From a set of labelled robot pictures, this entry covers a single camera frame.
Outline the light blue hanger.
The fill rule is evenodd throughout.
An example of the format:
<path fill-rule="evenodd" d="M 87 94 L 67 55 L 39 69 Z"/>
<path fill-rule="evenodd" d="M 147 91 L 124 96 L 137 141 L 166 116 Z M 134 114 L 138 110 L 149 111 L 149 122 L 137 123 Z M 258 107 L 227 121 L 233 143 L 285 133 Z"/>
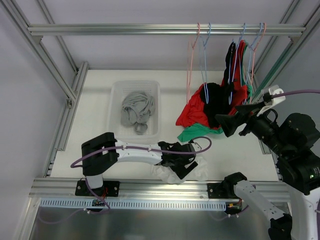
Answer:
<path fill-rule="evenodd" d="M 208 104 L 210 100 L 209 96 L 209 89 L 208 89 L 208 74 L 207 74 L 207 44 L 211 36 L 212 31 L 212 24 L 208 23 L 208 31 L 207 36 L 204 38 L 203 36 L 200 37 L 201 39 L 201 45 L 199 45 L 199 66 L 200 66 L 200 72 L 203 82 L 203 91 L 204 91 L 204 97 L 205 97 L 205 103 Z"/>

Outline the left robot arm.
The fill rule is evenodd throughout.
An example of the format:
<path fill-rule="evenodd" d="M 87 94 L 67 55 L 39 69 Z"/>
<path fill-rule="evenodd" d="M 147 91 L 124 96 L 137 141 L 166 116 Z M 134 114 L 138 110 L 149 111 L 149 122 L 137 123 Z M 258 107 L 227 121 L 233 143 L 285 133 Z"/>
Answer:
<path fill-rule="evenodd" d="M 103 173 L 116 163 L 145 163 L 170 169 L 173 175 L 183 180 L 197 166 L 195 143 L 168 143 L 160 141 L 152 145 L 125 143 L 106 132 L 81 145 L 80 164 L 82 168 L 85 196 L 106 196 L 109 187 L 104 184 Z"/>

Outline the white tank top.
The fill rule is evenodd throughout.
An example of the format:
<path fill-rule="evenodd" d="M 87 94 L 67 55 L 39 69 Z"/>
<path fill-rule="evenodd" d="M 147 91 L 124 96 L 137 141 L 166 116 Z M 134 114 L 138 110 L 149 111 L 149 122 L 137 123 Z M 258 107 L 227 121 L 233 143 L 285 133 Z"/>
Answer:
<path fill-rule="evenodd" d="M 157 179 L 171 185 L 180 184 L 189 180 L 199 182 L 207 181 L 209 179 L 207 161 L 199 156 L 195 158 L 195 162 L 197 163 L 197 166 L 183 179 L 180 179 L 171 168 L 160 165 L 153 165 L 151 167 L 151 174 Z"/>

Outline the black tank top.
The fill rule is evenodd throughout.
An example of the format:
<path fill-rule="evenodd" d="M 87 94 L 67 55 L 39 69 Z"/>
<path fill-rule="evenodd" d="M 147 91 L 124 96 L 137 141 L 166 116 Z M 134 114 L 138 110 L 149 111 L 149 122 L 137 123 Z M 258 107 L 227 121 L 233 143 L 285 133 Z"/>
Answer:
<path fill-rule="evenodd" d="M 230 76 L 230 64 L 235 56 L 236 44 L 232 42 L 225 57 L 225 70 L 221 85 L 210 82 L 200 91 L 200 99 L 204 102 L 203 112 L 207 117 L 211 129 L 219 128 L 216 115 L 227 115 L 231 111 L 229 95 L 234 90 L 234 84 L 228 84 Z"/>

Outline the grey tank top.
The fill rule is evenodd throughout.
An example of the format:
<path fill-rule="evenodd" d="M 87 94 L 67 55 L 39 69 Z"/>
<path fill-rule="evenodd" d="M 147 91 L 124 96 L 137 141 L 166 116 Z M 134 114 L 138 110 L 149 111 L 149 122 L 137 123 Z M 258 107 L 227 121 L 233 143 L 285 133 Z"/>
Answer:
<path fill-rule="evenodd" d="M 155 113 L 155 98 L 144 91 L 129 93 L 121 105 L 120 122 L 124 127 L 133 127 L 137 135 L 148 130 L 148 120 Z"/>

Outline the blue hanger with black top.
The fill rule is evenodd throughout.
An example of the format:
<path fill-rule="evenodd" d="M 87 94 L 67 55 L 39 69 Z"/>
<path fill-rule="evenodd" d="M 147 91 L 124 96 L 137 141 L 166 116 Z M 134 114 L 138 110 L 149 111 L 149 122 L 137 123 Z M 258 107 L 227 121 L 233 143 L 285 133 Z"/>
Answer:
<path fill-rule="evenodd" d="M 229 61 L 229 76 L 228 76 L 228 80 L 227 80 L 228 85 L 233 83 L 234 80 L 235 80 L 239 45 L 241 43 L 241 40 L 243 39 L 244 33 L 246 31 L 246 28 L 247 28 L 247 24 L 244 23 L 243 24 L 243 30 L 240 33 L 240 37 L 238 38 L 237 43 L 235 43 L 234 41 L 232 42 L 235 45 L 235 51 L 234 51 L 234 57 L 230 57 L 230 61 Z"/>

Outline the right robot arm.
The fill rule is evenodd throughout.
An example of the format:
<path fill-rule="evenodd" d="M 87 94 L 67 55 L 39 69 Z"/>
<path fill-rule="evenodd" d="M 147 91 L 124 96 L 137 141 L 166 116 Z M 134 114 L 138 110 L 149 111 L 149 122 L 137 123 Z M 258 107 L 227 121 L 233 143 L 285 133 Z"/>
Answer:
<path fill-rule="evenodd" d="M 309 115 L 290 114 L 278 125 L 263 102 L 236 107 L 234 115 L 216 115 L 227 137 L 243 126 L 241 136 L 255 135 L 277 156 L 276 166 L 287 184 L 291 214 L 278 209 L 240 172 L 215 188 L 228 198 L 240 198 L 264 217 L 272 240 L 317 240 L 320 237 L 320 158 L 312 152 L 320 133 Z"/>

